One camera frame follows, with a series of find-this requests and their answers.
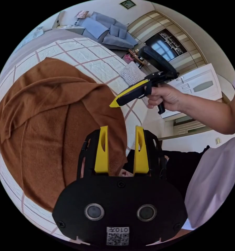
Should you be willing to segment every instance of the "hand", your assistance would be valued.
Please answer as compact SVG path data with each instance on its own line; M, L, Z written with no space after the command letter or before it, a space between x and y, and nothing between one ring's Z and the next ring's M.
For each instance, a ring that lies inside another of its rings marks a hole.
M184 95L185 94L168 84L162 84L160 87L152 87L151 95L147 96L149 98L147 107L152 109L154 106L163 102L165 109L169 111L180 111Z

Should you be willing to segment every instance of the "yellow tool tip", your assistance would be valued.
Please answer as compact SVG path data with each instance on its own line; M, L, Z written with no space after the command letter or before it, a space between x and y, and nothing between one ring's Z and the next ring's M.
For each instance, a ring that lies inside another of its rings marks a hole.
M110 107L111 107L111 108L116 108L116 107L120 107L120 106L119 106L119 104L117 103L116 99L114 99L114 100L112 101L112 103L110 104Z

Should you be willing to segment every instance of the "blue sofa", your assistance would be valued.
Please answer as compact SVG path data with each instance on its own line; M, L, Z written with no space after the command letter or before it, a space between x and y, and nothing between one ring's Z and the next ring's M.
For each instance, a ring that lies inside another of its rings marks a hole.
M125 25L98 12L93 12L89 18L80 19L77 25L85 28L83 36L108 49L128 50L138 44Z

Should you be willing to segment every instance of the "qr code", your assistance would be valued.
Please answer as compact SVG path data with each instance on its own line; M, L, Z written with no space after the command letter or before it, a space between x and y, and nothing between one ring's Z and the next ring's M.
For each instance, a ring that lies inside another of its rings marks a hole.
M107 245L109 246L128 246L128 233L107 233Z

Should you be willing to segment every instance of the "brown cloth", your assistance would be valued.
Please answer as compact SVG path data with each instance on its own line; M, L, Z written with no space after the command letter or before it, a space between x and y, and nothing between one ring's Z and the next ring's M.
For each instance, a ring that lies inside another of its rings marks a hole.
M25 195L52 211L76 180L88 134L108 126L110 173L127 162L127 135L115 96L105 84L58 59L46 58L23 74L0 102L0 152Z

